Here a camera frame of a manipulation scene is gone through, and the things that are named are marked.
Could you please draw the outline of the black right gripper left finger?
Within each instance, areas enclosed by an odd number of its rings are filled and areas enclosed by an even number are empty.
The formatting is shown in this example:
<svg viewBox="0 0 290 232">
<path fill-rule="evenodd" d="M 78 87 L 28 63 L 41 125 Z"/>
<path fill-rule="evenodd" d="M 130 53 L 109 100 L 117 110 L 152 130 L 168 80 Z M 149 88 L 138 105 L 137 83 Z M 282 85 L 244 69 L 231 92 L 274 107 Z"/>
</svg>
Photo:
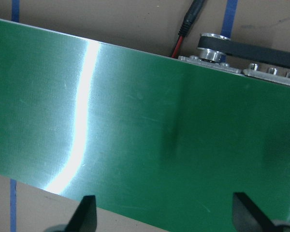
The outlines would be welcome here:
<svg viewBox="0 0 290 232">
<path fill-rule="evenodd" d="M 97 207 L 95 195 L 84 196 L 67 224 L 66 232 L 95 232 Z"/>
</svg>

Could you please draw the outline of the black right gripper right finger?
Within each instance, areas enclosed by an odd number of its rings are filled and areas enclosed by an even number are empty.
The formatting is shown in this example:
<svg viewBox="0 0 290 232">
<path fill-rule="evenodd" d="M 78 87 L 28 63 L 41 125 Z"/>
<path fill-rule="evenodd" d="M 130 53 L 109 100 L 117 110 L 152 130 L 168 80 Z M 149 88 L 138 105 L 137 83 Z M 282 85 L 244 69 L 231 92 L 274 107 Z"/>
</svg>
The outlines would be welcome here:
<svg viewBox="0 0 290 232">
<path fill-rule="evenodd" d="M 278 232 L 274 223 L 243 192 L 232 197 L 232 222 L 237 232 Z"/>
</svg>

